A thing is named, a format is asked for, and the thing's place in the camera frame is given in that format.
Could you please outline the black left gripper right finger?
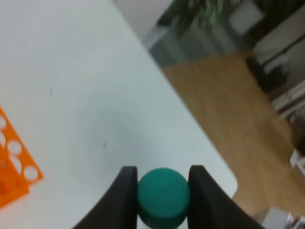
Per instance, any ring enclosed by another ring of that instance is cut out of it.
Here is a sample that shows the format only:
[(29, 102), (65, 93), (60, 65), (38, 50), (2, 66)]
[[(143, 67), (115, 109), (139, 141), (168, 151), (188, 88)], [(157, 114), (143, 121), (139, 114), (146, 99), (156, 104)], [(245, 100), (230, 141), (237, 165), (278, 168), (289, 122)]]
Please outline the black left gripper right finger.
[(261, 229), (216, 183), (204, 166), (191, 166), (190, 229)]

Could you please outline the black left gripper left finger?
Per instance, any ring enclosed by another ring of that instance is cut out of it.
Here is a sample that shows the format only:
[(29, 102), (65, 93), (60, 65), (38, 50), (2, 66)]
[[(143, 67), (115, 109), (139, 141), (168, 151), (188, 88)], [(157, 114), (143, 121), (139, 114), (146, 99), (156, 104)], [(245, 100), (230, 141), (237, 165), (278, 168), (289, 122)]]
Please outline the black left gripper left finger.
[(137, 228), (137, 187), (137, 167), (123, 166), (106, 193), (74, 228)]

